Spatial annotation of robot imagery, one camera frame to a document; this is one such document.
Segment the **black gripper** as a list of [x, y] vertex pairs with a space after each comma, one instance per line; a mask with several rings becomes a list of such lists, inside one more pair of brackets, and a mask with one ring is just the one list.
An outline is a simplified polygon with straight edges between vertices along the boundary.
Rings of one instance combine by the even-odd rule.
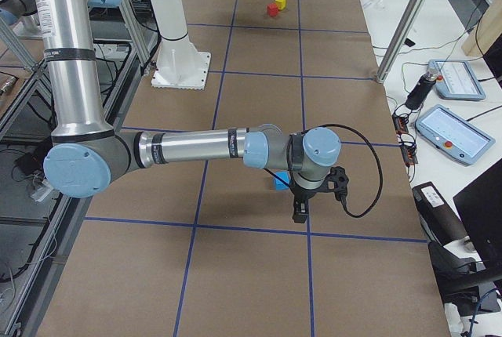
[[308, 202], [317, 194], [317, 190], [303, 188], [294, 179], [290, 182], [289, 186], [294, 196], [292, 216], [293, 222], [306, 223], [308, 219]]

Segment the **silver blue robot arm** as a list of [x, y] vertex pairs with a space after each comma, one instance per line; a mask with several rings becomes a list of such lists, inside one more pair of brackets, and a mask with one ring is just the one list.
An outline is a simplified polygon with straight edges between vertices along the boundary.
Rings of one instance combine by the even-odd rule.
[[283, 134], [271, 125], [185, 133], [117, 133], [106, 121], [89, 20], [91, 0], [35, 0], [57, 118], [45, 177], [62, 194], [91, 197], [137, 169], [183, 161], [240, 158], [246, 166], [290, 174], [293, 220], [308, 218], [309, 200], [332, 193], [347, 200], [348, 179], [336, 165], [341, 143], [327, 128]]
[[21, 21], [29, 31], [39, 29], [38, 8], [35, 0], [1, 0], [1, 18], [9, 26]]

